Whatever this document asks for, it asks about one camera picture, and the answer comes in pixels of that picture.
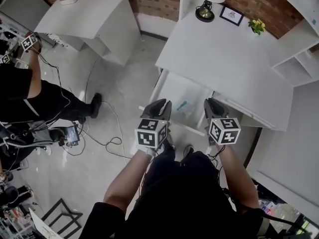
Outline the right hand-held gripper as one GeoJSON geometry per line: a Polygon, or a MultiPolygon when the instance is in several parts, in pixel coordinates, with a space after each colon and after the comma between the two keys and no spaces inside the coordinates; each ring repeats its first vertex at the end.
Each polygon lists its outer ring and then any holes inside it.
{"type": "Polygon", "coordinates": [[[237,118],[221,102],[208,98],[204,101],[208,126],[205,128],[209,145],[232,145],[238,140],[241,126],[237,118]]]}

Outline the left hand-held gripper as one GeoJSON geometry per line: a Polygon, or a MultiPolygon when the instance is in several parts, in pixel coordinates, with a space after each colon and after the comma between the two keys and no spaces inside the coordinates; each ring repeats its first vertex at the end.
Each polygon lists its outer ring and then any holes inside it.
{"type": "Polygon", "coordinates": [[[136,144],[139,147],[165,149],[168,145],[169,120],[172,102],[160,99],[147,105],[135,129],[136,144]]]}

